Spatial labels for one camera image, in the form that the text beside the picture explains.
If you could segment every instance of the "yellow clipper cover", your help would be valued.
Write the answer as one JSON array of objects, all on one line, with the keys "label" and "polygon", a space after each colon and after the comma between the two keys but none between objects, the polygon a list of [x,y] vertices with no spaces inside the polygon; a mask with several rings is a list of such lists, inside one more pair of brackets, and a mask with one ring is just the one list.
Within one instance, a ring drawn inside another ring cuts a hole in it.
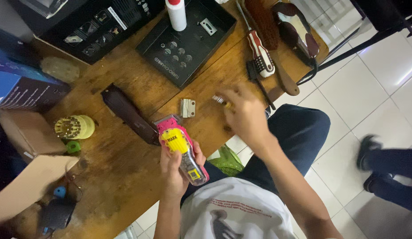
[{"label": "yellow clipper cover", "polygon": [[169,147],[171,153],[179,150],[183,154],[186,153],[190,147],[182,131],[177,128],[165,130],[161,139],[165,141],[165,145]]}]

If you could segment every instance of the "white bottle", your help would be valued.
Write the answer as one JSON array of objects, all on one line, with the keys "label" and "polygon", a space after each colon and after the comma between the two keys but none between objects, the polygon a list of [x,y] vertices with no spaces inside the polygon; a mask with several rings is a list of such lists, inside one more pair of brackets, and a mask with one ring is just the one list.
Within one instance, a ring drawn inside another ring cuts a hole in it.
[{"label": "white bottle", "polygon": [[172,28],[175,31],[182,31],[187,27],[185,16],[184,0],[165,0],[168,7],[169,17],[171,18]]}]

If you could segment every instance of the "leg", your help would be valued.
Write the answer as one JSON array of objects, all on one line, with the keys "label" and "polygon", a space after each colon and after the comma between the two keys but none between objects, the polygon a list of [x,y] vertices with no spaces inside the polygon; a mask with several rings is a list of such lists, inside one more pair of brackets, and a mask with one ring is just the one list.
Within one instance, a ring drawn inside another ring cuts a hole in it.
[{"label": "leg", "polygon": [[412,187],[393,180],[389,174],[372,174],[364,183],[370,193],[412,211]]},{"label": "leg", "polygon": [[191,183],[188,184],[187,191],[185,191],[184,195],[182,196],[181,199],[181,206],[184,203],[185,199],[187,199],[191,194],[193,194],[195,191],[197,191],[199,188],[208,185],[209,183],[216,182],[218,180],[224,179],[228,177],[226,174],[224,174],[220,169],[215,167],[213,164],[209,163],[208,161],[205,162],[204,165],[206,171],[209,174],[209,181],[205,182],[201,186],[193,186]]},{"label": "leg", "polygon": [[[330,119],[320,110],[285,104],[268,120],[268,127],[285,155],[305,176],[327,138]],[[237,177],[277,193],[271,174],[256,155]]]},{"label": "leg", "polygon": [[375,149],[368,152],[364,169],[400,174],[412,179],[412,149]]}]

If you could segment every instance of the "human hand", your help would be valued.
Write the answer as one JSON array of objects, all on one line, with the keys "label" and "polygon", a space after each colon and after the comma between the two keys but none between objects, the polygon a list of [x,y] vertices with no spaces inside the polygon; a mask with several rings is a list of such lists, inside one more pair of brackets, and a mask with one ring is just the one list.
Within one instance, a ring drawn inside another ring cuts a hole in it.
[{"label": "human hand", "polygon": [[268,129],[264,105],[244,84],[221,90],[218,94],[233,104],[231,108],[224,108],[227,123],[258,154],[274,137]]},{"label": "human hand", "polygon": [[[200,149],[198,142],[193,141],[194,155],[196,156],[196,163],[203,166],[206,162],[206,157]],[[179,169],[181,165],[182,155],[178,150],[173,154],[169,153],[167,147],[162,146],[162,153],[160,158],[160,167],[162,170],[163,180],[163,197],[171,200],[181,200],[188,183],[190,182],[185,174]]]}]

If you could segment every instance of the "blue box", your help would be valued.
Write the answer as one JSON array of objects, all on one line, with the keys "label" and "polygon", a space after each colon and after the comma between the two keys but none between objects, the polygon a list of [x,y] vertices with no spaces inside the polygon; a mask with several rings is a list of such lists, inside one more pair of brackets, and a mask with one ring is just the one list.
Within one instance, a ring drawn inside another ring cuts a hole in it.
[{"label": "blue box", "polygon": [[45,112],[70,90],[68,84],[0,49],[0,108]]}]

